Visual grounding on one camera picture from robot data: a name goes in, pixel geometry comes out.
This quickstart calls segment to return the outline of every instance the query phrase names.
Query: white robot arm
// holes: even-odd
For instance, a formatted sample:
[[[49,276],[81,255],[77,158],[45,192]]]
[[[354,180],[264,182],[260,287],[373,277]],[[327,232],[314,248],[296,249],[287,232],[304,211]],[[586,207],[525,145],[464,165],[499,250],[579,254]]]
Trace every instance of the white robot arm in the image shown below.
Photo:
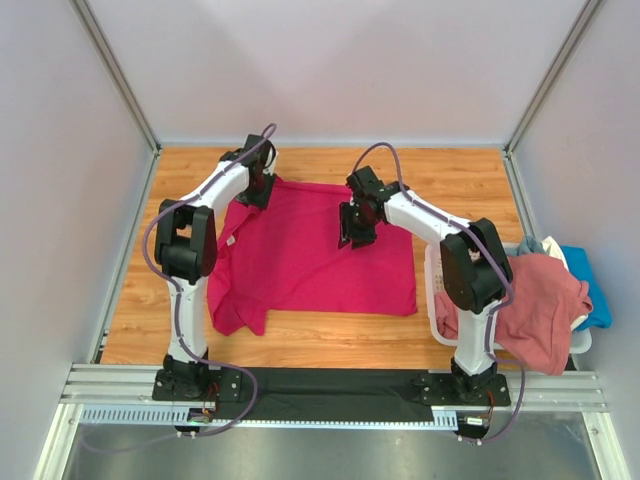
[[[251,149],[255,151],[247,156]],[[240,156],[247,158],[230,168]],[[234,198],[266,208],[275,181],[277,156],[270,141],[249,135],[244,147],[223,155],[213,173],[193,192],[180,200],[162,202],[160,214],[175,208],[176,203],[184,204],[162,216],[156,230],[155,261],[170,278],[171,341],[164,368],[156,378],[154,399],[175,401],[206,396],[210,384],[208,368],[196,364],[181,342],[190,353],[208,358],[202,321],[206,279],[213,271],[217,254],[215,218]],[[187,228],[190,235],[183,234]],[[176,309],[178,291],[181,293]]]
[[[404,228],[432,246],[440,246],[445,290],[458,309],[458,346],[451,362],[461,397],[486,391],[497,366],[486,345],[493,345],[495,322],[489,317],[506,295],[504,285],[467,232],[482,242],[507,281],[512,272],[495,226],[487,219],[470,222],[422,200],[399,182],[384,185],[370,167],[347,178],[349,203],[340,206],[340,245],[353,248],[375,241],[380,221]]]

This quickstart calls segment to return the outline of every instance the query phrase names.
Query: blue cloth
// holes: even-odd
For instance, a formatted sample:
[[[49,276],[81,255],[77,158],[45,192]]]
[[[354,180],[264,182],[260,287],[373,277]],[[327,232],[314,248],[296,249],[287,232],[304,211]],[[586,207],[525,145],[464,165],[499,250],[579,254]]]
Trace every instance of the blue cloth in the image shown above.
[[[589,327],[609,328],[613,322],[611,311],[602,289],[593,276],[587,252],[578,247],[560,246],[560,248],[567,260],[569,272],[578,280],[589,283],[589,298],[593,303],[593,312],[576,330],[585,330]]]
[[[520,255],[526,255],[527,253],[545,253],[544,248],[542,248],[542,243],[531,235],[525,236],[517,247],[505,248],[504,252],[509,257],[519,257]]]

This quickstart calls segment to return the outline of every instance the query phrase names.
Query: metal floor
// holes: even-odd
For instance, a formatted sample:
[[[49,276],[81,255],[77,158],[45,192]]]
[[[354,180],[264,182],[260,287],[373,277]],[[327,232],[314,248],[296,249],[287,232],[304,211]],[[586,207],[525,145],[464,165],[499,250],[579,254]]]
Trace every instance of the metal floor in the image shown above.
[[[508,418],[496,413],[494,427]],[[103,449],[136,445],[172,427],[85,426],[76,438]],[[508,436],[474,447],[449,432],[235,428],[124,454],[94,454],[76,440],[68,480],[103,479],[600,479],[582,415],[522,413]]]

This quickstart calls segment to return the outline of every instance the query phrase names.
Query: cable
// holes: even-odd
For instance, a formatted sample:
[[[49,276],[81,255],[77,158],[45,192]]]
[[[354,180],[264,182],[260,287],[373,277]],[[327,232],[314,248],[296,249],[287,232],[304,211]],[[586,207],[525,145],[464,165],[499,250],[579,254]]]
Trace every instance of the cable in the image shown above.
[[[493,393],[491,393],[491,390],[487,392],[487,396],[489,397],[489,411],[478,416],[482,418],[488,418],[489,423],[491,423],[491,420],[493,419],[493,409],[496,406],[496,402],[493,398]]]
[[[226,432],[227,430],[233,428],[238,422],[240,422],[254,407],[255,403],[256,403],[256,399],[258,398],[258,380],[256,379],[255,375],[250,371],[247,370],[244,367],[240,367],[238,365],[232,365],[230,363],[224,363],[224,362],[214,362],[211,360],[208,360],[206,358],[201,358],[198,355],[196,355],[195,353],[193,353],[193,351],[191,351],[191,349],[189,348],[189,346],[186,344],[186,342],[184,341],[183,335],[182,335],[182,328],[180,327],[180,318],[179,318],[179,312],[180,312],[180,301],[182,298],[182,287],[180,286],[180,284],[178,282],[176,282],[173,278],[171,278],[168,275],[165,275],[164,273],[162,273],[162,271],[160,269],[158,269],[154,263],[151,260],[151,257],[149,256],[149,250],[148,250],[148,243],[149,243],[149,237],[151,235],[151,231],[153,230],[153,228],[158,224],[158,222],[160,222],[160,220],[162,220],[166,215],[169,215],[171,212],[177,210],[178,208],[188,204],[189,202],[192,202],[194,200],[197,200],[199,198],[201,198],[220,178],[222,178],[230,169],[234,168],[236,165],[240,164],[242,161],[244,161],[246,158],[248,158],[250,155],[252,155],[256,150],[258,150],[267,140],[269,140],[269,138],[271,138],[271,136],[275,133],[276,129],[278,128],[278,126],[275,123],[270,123],[269,125],[267,125],[265,127],[265,129],[262,131],[262,138],[253,146],[251,147],[249,150],[247,150],[246,152],[243,152],[241,155],[239,155],[237,158],[233,159],[232,161],[229,162],[229,164],[227,166],[225,166],[220,172],[218,172],[216,175],[214,175],[211,180],[209,180],[198,192],[194,193],[193,195],[190,195],[189,197],[180,200],[177,203],[174,203],[173,205],[171,205],[169,208],[163,210],[162,212],[160,212],[160,214],[158,214],[153,220],[151,220],[151,222],[149,223],[149,225],[147,226],[147,228],[144,231],[144,235],[142,237],[142,255],[144,257],[145,262],[147,263],[147,266],[149,267],[149,269],[155,273],[156,275],[158,275],[160,278],[166,280],[167,282],[171,283],[175,289],[176,289],[176,301],[175,301],[175,307],[174,307],[174,329],[176,331],[176,335],[178,337],[178,343],[180,344],[180,347],[182,347],[182,349],[184,350],[184,352],[191,357],[194,361],[198,362],[198,363],[204,363],[207,365],[211,365],[214,367],[220,367],[220,368],[228,368],[231,370],[236,370],[238,372],[241,372],[243,374],[245,374],[247,377],[249,377],[251,379],[251,383],[253,384],[253,392],[251,394],[251,399],[249,400],[249,404],[246,406],[246,408],[234,419],[230,420],[228,423],[226,423],[225,425],[221,426],[221,427],[217,427],[217,428],[213,428],[211,430],[205,430],[204,432],[198,432],[196,434],[194,434],[194,437],[211,437],[213,435],[218,435],[220,433]],[[176,438],[176,434],[170,434],[170,435],[165,435],[162,437],[157,437],[154,439],[151,439],[147,442],[138,444],[138,445],[134,445],[131,447],[122,447],[122,448],[117,448],[117,449],[113,449],[113,450],[103,450],[100,448],[96,448],[93,447],[91,445],[89,445],[88,443],[86,443],[85,438],[87,435],[84,435],[81,438],[81,444],[84,448],[86,448],[87,450],[89,450],[90,452],[93,453],[101,453],[101,454],[117,454],[117,453],[126,453],[126,452],[131,452],[134,450],[138,450],[140,448],[144,448],[159,442],[163,442],[165,440],[169,440],[172,438]]]
[[[493,322],[494,322],[496,314],[498,313],[498,311],[500,311],[500,309],[508,307],[515,300],[515,292],[513,290],[513,287],[511,286],[511,284],[507,280],[507,277],[504,275],[502,269],[498,266],[497,262],[491,256],[491,254],[489,253],[487,248],[480,241],[480,239],[476,236],[476,234],[473,233],[473,231],[471,231],[469,229],[469,227],[467,227],[466,225],[463,225],[463,224],[461,224],[461,223],[459,223],[459,222],[457,222],[455,220],[450,219],[447,215],[444,215],[444,214],[438,212],[437,210],[434,210],[433,208],[429,207],[428,205],[424,204],[418,198],[415,198],[415,197],[412,197],[411,195],[409,195],[409,192],[407,191],[406,187],[404,186],[404,181],[402,179],[402,167],[400,166],[400,157],[398,156],[398,152],[396,151],[396,149],[395,149],[395,147],[393,145],[391,145],[388,142],[378,142],[378,143],[374,143],[373,145],[371,145],[369,148],[367,148],[362,153],[362,155],[360,155],[360,158],[358,158],[358,160],[356,161],[356,163],[355,163],[355,165],[353,167],[352,173],[355,172],[358,169],[358,166],[360,165],[362,160],[369,153],[371,153],[372,150],[374,150],[376,148],[379,148],[379,147],[385,147],[385,148],[389,149],[389,151],[393,155],[393,160],[395,161],[395,164],[396,164],[396,175],[398,177],[398,183],[399,183],[399,186],[400,186],[400,191],[407,198],[407,200],[409,200],[412,205],[415,205],[420,210],[423,210],[424,212],[428,213],[429,215],[432,215],[432,216],[436,217],[437,219],[439,219],[439,220],[441,220],[443,222],[446,222],[448,225],[451,225],[451,226],[459,229],[460,231],[464,232],[466,235],[468,235],[469,238],[471,238],[471,240],[473,241],[473,243],[475,243],[475,245],[478,247],[478,249],[482,252],[484,257],[487,259],[487,261],[489,262],[489,265],[491,265],[491,268],[496,273],[496,275],[500,279],[500,283],[502,283],[502,285],[504,286],[504,288],[505,288],[505,290],[507,292],[507,295],[508,295],[507,300],[505,302],[499,303],[498,305],[494,306],[489,311],[489,318],[487,320],[487,327],[486,327],[485,335],[484,335],[484,349],[485,349],[485,353],[494,362],[499,363],[499,364],[518,365],[520,367],[521,382],[520,382],[520,393],[518,395],[518,401],[516,402],[516,405],[515,405],[515,407],[513,409],[513,414],[511,415],[511,418],[509,419],[509,422],[507,423],[507,425],[500,432],[498,432],[497,434],[495,434],[494,436],[492,436],[492,437],[490,437],[490,438],[488,438],[486,440],[483,440],[482,442],[480,442],[478,440],[474,440],[474,439],[467,439],[467,441],[470,441],[472,443],[476,443],[478,445],[480,445],[481,443],[490,443],[490,442],[499,440],[500,438],[504,437],[511,430],[513,425],[515,424],[515,421],[518,418],[518,414],[520,413],[520,408],[522,407],[522,401],[524,399],[524,389],[525,389],[525,366],[524,366],[524,364],[522,362],[517,361],[517,360],[507,360],[507,359],[501,359],[501,358],[496,357],[494,355],[494,353],[493,353],[493,345],[491,344],[491,331],[492,331]]]

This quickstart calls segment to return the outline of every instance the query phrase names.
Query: clothing pile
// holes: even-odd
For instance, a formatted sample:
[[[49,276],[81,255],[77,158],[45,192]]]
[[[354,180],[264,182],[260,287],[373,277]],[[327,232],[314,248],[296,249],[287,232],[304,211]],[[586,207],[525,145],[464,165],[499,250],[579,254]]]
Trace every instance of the clothing pile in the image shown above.
[[[611,313],[595,282],[586,252],[547,237],[526,237],[506,248],[515,301],[496,319],[495,341],[529,368],[548,375],[564,371],[573,330],[607,328]],[[438,331],[458,338],[457,309],[446,292],[435,298]]]

